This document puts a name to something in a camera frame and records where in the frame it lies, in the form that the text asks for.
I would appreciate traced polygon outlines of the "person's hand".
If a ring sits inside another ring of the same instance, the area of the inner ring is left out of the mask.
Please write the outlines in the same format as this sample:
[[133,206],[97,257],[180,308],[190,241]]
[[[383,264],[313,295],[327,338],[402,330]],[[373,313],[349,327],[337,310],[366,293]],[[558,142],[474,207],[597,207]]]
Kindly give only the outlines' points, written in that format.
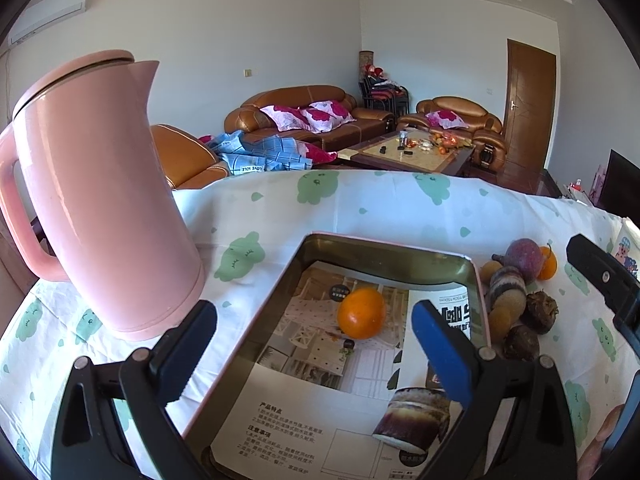
[[598,433],[582,453],[577,462],[578,480],[589,480],[598,469],[605,441],[611,437],[623,408],[623,404],[620,404],[608,413]]

